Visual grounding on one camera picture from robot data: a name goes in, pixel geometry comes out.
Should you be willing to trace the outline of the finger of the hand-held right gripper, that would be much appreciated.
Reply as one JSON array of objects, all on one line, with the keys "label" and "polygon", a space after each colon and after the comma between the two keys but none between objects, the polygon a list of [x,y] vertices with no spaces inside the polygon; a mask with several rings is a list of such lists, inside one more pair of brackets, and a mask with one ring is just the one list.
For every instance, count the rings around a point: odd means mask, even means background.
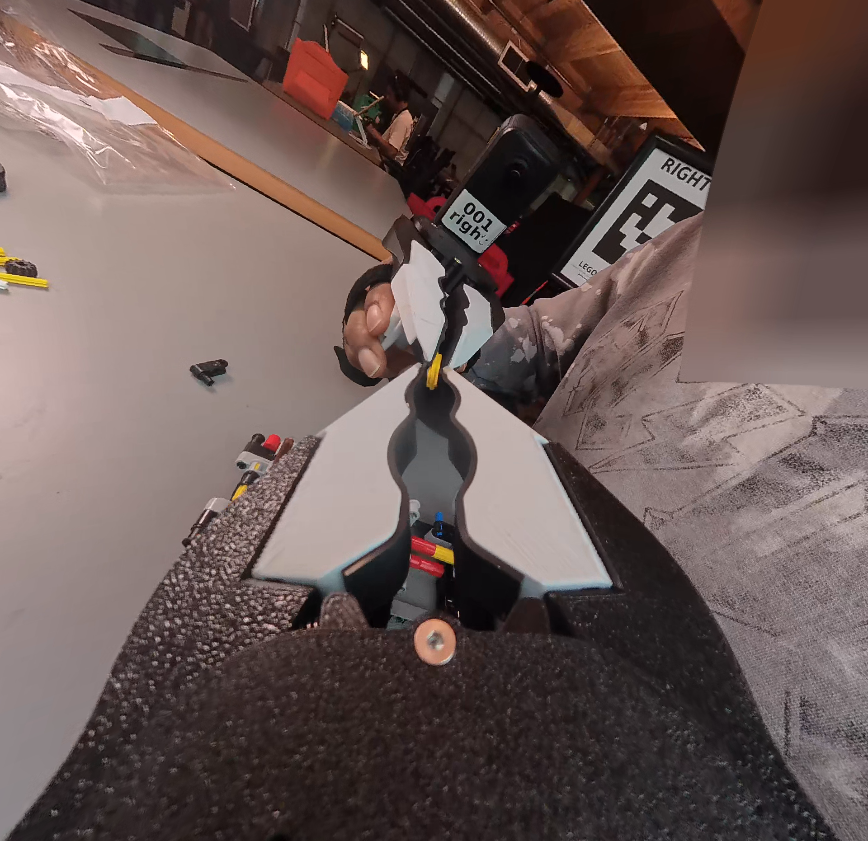
[{"label": "finger of the hand-held right gripper", "polygon": [[467,365],[493,335],[492,307],[475,287],[457,287],[446,302],[442,367]]},{"label": "finger of the hand-held right gripper", "polygon": [[380,336],[384,350],[418,348],[424,361],[446,351],[446,294],[442,280],[446,267],[424,244],[411,244],[406,260],[396,269],[390,284],[394,307],[388,327]]}]

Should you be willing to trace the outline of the clear plastic bag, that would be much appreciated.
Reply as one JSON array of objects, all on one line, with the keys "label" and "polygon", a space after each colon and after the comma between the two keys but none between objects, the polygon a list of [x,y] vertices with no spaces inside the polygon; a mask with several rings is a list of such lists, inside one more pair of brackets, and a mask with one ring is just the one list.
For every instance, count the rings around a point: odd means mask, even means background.
[{"label": "clear plastic bag", "polygon": [[2,0],[2,125],[64,146],[92,185],[114,194],[195,195],[232,180],[185,147],[119,83],[49,36],[26,0]]}]

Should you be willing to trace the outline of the person's grey sweatshirt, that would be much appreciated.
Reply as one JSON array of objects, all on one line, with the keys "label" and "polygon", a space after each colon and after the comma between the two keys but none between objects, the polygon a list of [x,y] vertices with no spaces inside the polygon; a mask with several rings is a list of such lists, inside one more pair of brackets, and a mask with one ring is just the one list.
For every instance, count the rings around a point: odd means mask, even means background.
[{"label": "person's grey sweatshirt", "polygon": [[866,839],[866,391],[677,372],[574,366],[538,429],[673,555],[788,766]]}]

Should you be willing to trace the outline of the metal ventilation duct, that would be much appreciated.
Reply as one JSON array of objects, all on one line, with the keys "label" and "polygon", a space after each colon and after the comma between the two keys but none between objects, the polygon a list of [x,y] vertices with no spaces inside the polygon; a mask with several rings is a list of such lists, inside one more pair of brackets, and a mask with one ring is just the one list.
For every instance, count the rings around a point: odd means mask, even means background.
[{"label": "metal ventilation duct", "polygon": [[494,63],[497,63],[508,45],[490,31],[463,0],[420,0],[438,20],[455,28],[462,36],[470,39],[473,47],[480,50]]}]

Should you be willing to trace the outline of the person's right hand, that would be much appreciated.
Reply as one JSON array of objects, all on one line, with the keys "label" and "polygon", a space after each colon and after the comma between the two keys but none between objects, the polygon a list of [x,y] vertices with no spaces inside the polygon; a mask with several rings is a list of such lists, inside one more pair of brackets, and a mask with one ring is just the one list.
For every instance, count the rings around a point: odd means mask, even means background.
[{"label": "person's right hand", "polygon": [[408,349],[396,346],[385,349],[380,342],[394,307],[391,285],[378,284],[366,291],[344,324],[344,355],[350,367],[359,371],[365,380],[391,380],[417,364]]}]

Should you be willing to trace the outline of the grey desk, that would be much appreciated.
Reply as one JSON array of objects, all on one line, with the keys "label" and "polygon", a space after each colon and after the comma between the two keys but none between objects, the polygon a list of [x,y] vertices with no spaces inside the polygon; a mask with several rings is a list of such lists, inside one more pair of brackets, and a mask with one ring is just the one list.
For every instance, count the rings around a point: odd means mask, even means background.
[{"label": "grey desk", "polygon": [[[181,538],[254,432],[363,399],[332,351],[367,254],[243,184],[114,194],[2,127],[2,837],[84,730]],[[214,385],[190,365],[225,359]]]}]

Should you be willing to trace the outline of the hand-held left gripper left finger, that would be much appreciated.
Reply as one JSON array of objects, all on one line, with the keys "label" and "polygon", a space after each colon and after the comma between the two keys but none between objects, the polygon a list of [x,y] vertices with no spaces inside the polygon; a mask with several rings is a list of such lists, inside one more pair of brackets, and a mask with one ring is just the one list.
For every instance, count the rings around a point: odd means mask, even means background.
[{"label": "hand-held left gripper left finger", "polygon": [[394,594],[409,569],[409,497],[402,459],[414,450],[404,371],[320,433],[252,576],[321,594]]}]

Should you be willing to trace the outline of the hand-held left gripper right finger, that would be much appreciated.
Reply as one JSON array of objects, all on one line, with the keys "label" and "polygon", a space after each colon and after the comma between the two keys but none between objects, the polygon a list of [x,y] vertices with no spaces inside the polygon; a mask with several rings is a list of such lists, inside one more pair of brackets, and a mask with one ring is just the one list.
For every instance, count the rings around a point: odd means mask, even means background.
[{"label": "hand-held left gripper right finger", "polygon": [[473,445],[461,523],[472,550],[505,565],[521,596],[611,589],[613,582],[545,450],[547,440],[463,376],[455,423]]}]

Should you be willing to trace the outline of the person's right forearm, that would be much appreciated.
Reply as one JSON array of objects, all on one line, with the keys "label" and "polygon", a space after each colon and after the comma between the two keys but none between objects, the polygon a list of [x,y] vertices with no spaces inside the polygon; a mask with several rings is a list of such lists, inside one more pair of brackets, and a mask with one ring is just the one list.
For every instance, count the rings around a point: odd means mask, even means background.
[{"label": "person's right forearm", "polygon": [[679,221],[580,287],[505,308],[505,321],[462,376],[498,397],[550,398],[604,323],[617,323],[691,272],[703,214]]}]

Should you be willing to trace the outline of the orange plastic crate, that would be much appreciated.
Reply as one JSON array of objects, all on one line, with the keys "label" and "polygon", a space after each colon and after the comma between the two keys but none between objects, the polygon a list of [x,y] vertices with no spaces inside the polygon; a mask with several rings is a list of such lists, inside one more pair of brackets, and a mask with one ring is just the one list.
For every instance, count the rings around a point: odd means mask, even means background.
[{"label": "orange plastic crate", "polygon": [[321,44],[296,39],[289,51],[281,88],[323,120],[330,120],[349,76]]}]

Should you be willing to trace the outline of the toy brick car chassis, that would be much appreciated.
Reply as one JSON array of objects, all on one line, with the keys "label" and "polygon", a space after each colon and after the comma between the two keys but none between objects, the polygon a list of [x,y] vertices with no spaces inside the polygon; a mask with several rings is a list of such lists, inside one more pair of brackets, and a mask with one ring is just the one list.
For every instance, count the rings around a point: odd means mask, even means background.
[{"label": "toy brick car chassis", "polygon": [[[236,461],[236,466],[242,474],[232,496],[228,499],[210,499],[188,535],[181,541],[182,546],[185,549],[189,548],[194,539],[201,536],[231,503],[242,497],[251,486],[266,476],[269,469],[286,456],[293,445],[294,440],[290,437],[281,438],[278,435],[266,437],[261,433],[252,435]],[[416,532],[419,512],[418,501],[410,501],[410,574],[424,575],[433,579],[433,586],[437,587],[438,580],[453,575],[454,552],[441,536],[429,535],[423,538]],[[421,614],[422,606],[419,603],[411,604],[405,597],[406,593],[406,587],[398,591],[386,624],[387,630],[402,629]]]}]

